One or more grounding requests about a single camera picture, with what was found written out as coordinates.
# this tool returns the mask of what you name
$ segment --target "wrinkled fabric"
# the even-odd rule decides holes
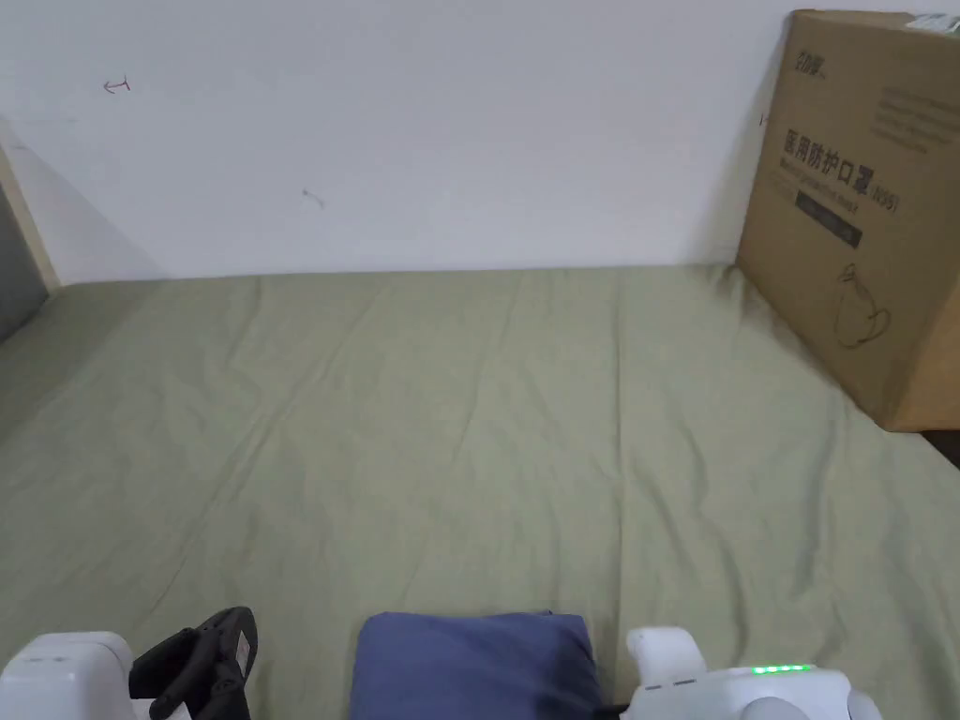
[[[379,612],[837,667],[960,717],[960,473],[726,268],[67,288],[0,346],[0,656],[253,607],[254,720],[346,716]]]
[[[577,615],[383,612],[357,638],[350,720],[590,720],[600,698]]]

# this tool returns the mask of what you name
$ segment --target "pen mark on wall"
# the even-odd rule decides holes
[[[326,203],[324,202],[323,198],[321,198],[319,195],[314,195],[305,187],[303,188],[303,192],[301,194],[304,198],[309,198],[314,203],[316,203],[321,210],[323,210],[326,207]]]
[[[124,73],[122,83],[111,83],[109,80],[104,83],[104,90],[106,90],[110,95],[116,95],[114,90],[116,90],[118,87],[125,87],[127,92],[130,92],[130,83],[127,82],[126,73]]]
[[[855,264],[844,268],[837,282],[840,292],[833,334],[843,348],[859,348],[890,329],[890,311],[876,306],[873,294],[857,275]]]

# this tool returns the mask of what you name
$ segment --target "cardboard box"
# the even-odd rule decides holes
[[[737,257],[889,430],[960,428],[958,32],[794,13]]]

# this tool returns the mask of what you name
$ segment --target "white wall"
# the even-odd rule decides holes
[[[730,259],[795,3],[11,0],[0,140],[67,283]]]

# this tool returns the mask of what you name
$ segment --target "blue cushion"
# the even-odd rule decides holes
[[[599,705],[579,615],[384,612],[357,639],[351,720],[580,720]]]

